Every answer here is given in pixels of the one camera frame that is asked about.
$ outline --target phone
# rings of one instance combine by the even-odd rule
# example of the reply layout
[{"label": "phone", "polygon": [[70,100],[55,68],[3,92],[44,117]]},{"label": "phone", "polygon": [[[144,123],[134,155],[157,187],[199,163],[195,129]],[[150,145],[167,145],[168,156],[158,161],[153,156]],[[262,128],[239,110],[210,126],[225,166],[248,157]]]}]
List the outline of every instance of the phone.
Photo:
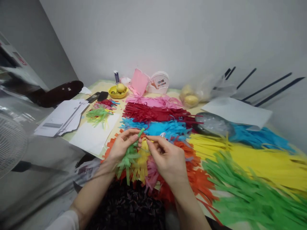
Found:
[{"label": "phone", "polygon": [[88,99],[86,99],[89,103],[93,103],[97,98],[99,97],[100,92],[96,92],[92,96],[90,96]]},{"label": "phone", "polygon": [[99,95],[97,101],[103,101],[103,100],[107,99],[108,96],[109,96],[108,92],[102,91],[102,92],[100,92],[100,95]]}]

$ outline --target yellow crepe paper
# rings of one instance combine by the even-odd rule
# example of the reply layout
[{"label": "yellow crepe paper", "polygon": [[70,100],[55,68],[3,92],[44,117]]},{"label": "yellow crepe paper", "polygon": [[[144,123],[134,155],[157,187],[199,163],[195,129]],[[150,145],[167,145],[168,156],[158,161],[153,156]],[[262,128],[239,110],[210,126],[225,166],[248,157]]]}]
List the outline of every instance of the yellow crepe paper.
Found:
[{"label": "yellow crepe paper", "polygon": [[188,142],[194,145],[196,155],[202,160],[216,161],[214,153],[226,150],[232,159],[252,177],[251,168],[258,177],[275,186],[294,199],[293,193],[307,197],[307,160],[304,156],[289,155],[277,149],[253,149],[240,143],[228,142],[227,138],[191,134]]},{"label": "yellow crepe paper", "polygon": [[140,181],[142,181],[143,184],[145,184],[145,177],[148,176],[147,159],[148,156],[150,155],[145,138],[142,140],[142,147],[138,151],[138,154],[140,155],[140,157],[136,159],[136,164],[132,166],[133,168],[132,182],[139,179]]}]

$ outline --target stack of papers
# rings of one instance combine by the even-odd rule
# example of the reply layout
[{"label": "stack of papers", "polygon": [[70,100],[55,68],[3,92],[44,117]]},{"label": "stack of papers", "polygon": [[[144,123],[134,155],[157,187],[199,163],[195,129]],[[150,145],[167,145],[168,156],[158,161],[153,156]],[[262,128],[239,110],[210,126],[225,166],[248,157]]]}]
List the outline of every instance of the stack of papers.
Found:
[{"label": "stack of papers", "polygon": [[34,134],[40,136],[61,136],[78,128],[82,112],[89,106],[84,99],[63,101],[37,127]]}]

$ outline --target black stick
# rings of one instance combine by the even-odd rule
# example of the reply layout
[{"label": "black stick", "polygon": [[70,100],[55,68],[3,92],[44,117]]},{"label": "black stick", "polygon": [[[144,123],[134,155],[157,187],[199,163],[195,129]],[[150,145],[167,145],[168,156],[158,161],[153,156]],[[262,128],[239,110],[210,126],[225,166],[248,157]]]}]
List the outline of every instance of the black stick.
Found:
[{"label": "black stick", "polygon": [[230,69],[228,69],[228,70],[226,71],[226,73],[224,74],[224,78],[227,77],[227,75],[229,74],[229,72],[230,72]]},{"label": "black stick", "polygon": [[247,75],[247,77],[239,84],[239,86],[237,87],[237,89],[240,88],[241,85],[243,85],[243,83],[244,83],[244,82],[245,82],[245,81],[246,81],[256,70],[257,70],[257,68],[254,68],[253,71],[250,72],[250,74]]},{"label": "black stick", "polygon": [[248,97],[245,97],[245,98],[243,99],[243,101],[245,101],[245,100],[251,98],[252,96],[255,96],[256,94],[258,94],[258,93],[262,92],[263,90],[265,90],[265,89],[271,87],[272,85],[275,85],[277,82],[280,82],[281,80],[284,80],[285,78],[287,78],[287,77],[289,77],[289,76],[291,76],[291,75],[292,75],[292,73],[288,73],[287,75],[283,76],[282,78],[279,78],[278,80],[276,80],[276,81],[274,81],[273,83],[267,85],[266,87],[263,87],[262,89],[260,89],[260,90],[258,90],[257,92],[255,92],[255,93],[249,95]]},{"label": "black stick", "polygon": [[271,96],[268,96],[266,99],[262,100],[261,102],[259,102],[257,105],[255,105],[255,107],[259,107],[260,105],[266,103],[268,100],[272,99],[273,97],[276,97],[278,94],[282,93],[283,91],[285,91],[287,88],[291,87],[292,85],[295,85],[296,83],[298,83],[299,81],[303,80],[304,77],[302,78],[296,78],[295,80],[293,80],[292,82],[290,82],[289,84],[287,84],[286,86],[284,86],[283,88],[281,88],[280,90],[278,90],[277,92],[273,93]]},{"label": "black stick", "polygon": [[232,72],[233,72],[235,69],[236,69],[236,67],[234,67],[234,68],[230,71],[229,75],[226,77],[225,80],[228,80],[228,78],[230,77],[230,75],[232,74]]}]

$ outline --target yellow bowl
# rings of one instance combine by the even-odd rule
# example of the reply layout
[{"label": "yellow bowl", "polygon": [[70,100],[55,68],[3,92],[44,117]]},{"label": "yellow bowl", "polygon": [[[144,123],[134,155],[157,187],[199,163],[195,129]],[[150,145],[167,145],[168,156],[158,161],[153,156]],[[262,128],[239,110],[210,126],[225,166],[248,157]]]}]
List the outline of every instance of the yellow bowl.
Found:
[{"label": "yellow bowl", "polygon": [[127,92],[129,91],[129,88],[127,87],[127,90],[124,94],[120,94],[120,95],[117,95],[117,94],[111,94],[111,92],[114,91],[116,92],[116,86],[112,86],[110,89],[109,89],[109,94],[111,96],[111,98],[123,98],[127,95]]}]

